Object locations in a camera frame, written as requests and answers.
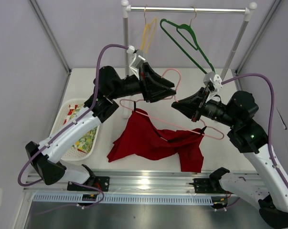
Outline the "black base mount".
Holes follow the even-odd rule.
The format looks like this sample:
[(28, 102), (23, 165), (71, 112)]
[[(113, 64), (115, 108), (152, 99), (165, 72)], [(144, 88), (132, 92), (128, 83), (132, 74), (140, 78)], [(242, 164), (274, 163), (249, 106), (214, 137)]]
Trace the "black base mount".
[(197, 194), (228, 194), (218, 181), (209, 178), (194, 178), (189, 185), (193, 186)]
[[(109, 184), (110, 184), (110, 177), (96, 176), (93, 178), (90, 177), (83, 185), (98, 188), (99, 190), (103, 192), (108, 192)], [(68, 191), (93, 191), (93, 189), (91, 188), (78, 186), (72, 182), (68, 183), (67, 190)]]

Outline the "aluminium mounting rail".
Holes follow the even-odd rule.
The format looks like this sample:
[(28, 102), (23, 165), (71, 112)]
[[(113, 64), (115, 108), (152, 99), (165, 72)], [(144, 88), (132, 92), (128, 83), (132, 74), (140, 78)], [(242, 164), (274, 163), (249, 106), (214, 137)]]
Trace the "aluminium mounting rail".
[[(211, 171), (203, 173), (190, 172), (168, 172), (168, 171), (149, 171), (149, 170), (95, 170), (96, 176), (109, 177), (109, 191), (107, 193), (117, 192), (119, 194), (186, 194), (193, 191), (189, 185), (194, 178), (208, 178)], [(250, 184), (263, 187), (262, 179), (257, 173), (238, 173), (236, 176), (244, 177)], [(33, 186), (23, 187), (24, 192), (67, 192), (67, 182), (59, 181), (54, 185), (47, 186), (39, 182)]]

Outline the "lemon print cloth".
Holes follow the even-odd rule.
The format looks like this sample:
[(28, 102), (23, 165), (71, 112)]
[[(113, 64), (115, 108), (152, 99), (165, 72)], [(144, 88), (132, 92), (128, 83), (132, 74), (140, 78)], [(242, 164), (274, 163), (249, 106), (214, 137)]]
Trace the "lemon print cloth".
[[(70, 104), (68, 106), (68, 113), (66, 115), (66, 118), (64, 119), (63, 125), (65, 125), (70, 119), (74, 118), (83, 106), (83, 104)], [(97, 127), (88, 131), (71, 146), (71, 149), (88, 154), (93, 148), (96, 131)]]

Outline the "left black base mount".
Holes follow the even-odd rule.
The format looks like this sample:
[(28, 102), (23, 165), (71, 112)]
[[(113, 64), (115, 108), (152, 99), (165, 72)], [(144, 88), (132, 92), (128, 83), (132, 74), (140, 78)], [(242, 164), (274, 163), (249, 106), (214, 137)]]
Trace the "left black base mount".
[[(108, 192), (109, 184), (110, 184), (110, 177), (96, 176), (93, 178), (90, 177), (83, 185), (98, 188), (99, 190), (103, 192)], [(72, 182), (68, 183), (67, 190), (68, 191), (93, 191), (93, 189), (91, 188), (78, 186)]]

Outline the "yellow clothes hanger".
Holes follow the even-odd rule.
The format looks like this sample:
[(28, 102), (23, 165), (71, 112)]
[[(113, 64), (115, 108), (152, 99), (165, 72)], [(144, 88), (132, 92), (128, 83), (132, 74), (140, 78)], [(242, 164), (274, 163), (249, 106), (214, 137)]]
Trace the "yellow clothes hanger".
[(157, 27), (157, 17), (154, 17), (150, 23), (147, 23), (146, 12), (147, 12), (147, 5), (144, 8), (145, 26), (142, 33), (142, 40), (140, 46), (140, 50), (143, 51), (144, 54), (147, 54), (149, 52), (149, 48), (154, 38), (155, 30)]

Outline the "green clothes hanger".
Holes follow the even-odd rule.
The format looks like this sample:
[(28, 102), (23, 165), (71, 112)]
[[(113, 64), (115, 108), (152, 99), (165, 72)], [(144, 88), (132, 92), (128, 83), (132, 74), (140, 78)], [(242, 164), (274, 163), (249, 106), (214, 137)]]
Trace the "green clothes hanger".
[(196, 8), (193, 7), (193, 6), (191, 6), (191, 8), (194, 10), (195, 17), (193, 17), (190, 20), (189, 24), (180, 24), (180, 25), (178, 25), (178, 24), (176, 24), (176, 23), (174, 23), (174, 22), (172, 22), (172, 21), (170, 21), (168, 19), (163, 18), (163, 19), (160, 20), (160, 28), (162, 29), (162, 31), (174, 42), (174, 44), (186, 55), (186, 57), (196, 67), (198, 67), (204, 74), (207, 74), (207, 71), (193, 57), (191, 57), (191, 55), (182, 47), (181, 44), (179, 44), (176, 41), (176, 39), (165, 29), (163, 24), (166, 23), (166, 24), (174, 27), (176, 32), (184, 39), (184, 41), (186, 43), (188, 43), (193, 50), (198, 51), (201, 54), (201, 56), (203, 57), (205, 62), (208, 64), (208, 66), (210, 67), (212, 72), (215, 72), (215, 68), (214, 68), (213, 64), (210, 62), (210, 60), (208, 59), (208, 57), (204, 53), (203, 49), (198, 44), (196, 34), (195, 34), (194, 30), (191, 27), (192, 20), (194, 20), (197, 17)]

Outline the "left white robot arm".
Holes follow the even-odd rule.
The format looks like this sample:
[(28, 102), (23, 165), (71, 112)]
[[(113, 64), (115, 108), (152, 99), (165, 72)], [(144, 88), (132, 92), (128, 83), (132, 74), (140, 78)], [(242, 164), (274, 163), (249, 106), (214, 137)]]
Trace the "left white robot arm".
[(158, 102), (176, 94), (175, 84), (143, 63), (136, 74), (120, 78), (111, 66), (98, 71), (95, 91), (84, 106), (57, 132), (40, 143), (30, 141), (25, 149), (31, 165), (46, 185), (58, 181), (76, 182), (82, 190), (94, 187), (92, 171), (85, 165), (62, 163), (62, 156), (84, 134), (104, 123), (117, 109), (116, 99), (141, 94), (148, 103)]

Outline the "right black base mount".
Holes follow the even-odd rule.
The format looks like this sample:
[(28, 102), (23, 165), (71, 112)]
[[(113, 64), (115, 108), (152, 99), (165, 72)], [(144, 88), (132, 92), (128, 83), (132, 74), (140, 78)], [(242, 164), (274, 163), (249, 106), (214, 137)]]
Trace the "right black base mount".
[(209, 178), (194, 178), (189, 185), (193, 186), (197, 194), (228, 194), (218, 181)]

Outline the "red skirt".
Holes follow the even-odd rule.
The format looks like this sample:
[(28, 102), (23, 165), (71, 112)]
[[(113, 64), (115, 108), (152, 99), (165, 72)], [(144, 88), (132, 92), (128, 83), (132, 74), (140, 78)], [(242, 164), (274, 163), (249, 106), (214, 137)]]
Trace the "red skirt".
[(204, 160), (200, 150), (204, 130), (157, 129), (147, 114), (139, 108), (132, 111), (125, 130), (113, 142), (107, 155), (108, 162), (130, 155), (157, 161), (178, 154), (182, 172), (200, 173)]

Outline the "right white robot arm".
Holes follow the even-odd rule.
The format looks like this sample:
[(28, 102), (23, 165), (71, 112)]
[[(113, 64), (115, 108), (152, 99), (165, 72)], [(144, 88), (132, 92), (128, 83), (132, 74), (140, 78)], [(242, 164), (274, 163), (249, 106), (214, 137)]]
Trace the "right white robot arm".
[(258, 111), (254, 97), (251, 93), (237, 91), (223, 104), (215, 100), (203, 101), (203, 93), (204, 88), (201, 88), (171, 106), (193, 122), (204, 116), (230, 127), (227, 134), (230, 142), (253, 165), (265, 185), (265, 188), (254, 186), (221, 167), (210, 174), (210, 189), (216, 193), (225, 190), (236, 194), (255, 207), (270, 227), (288, 228), (288, 188), (282, 180), (288, 176), (280, 170), (280, 163), (268, 146), (267, 133), (253, 120)]

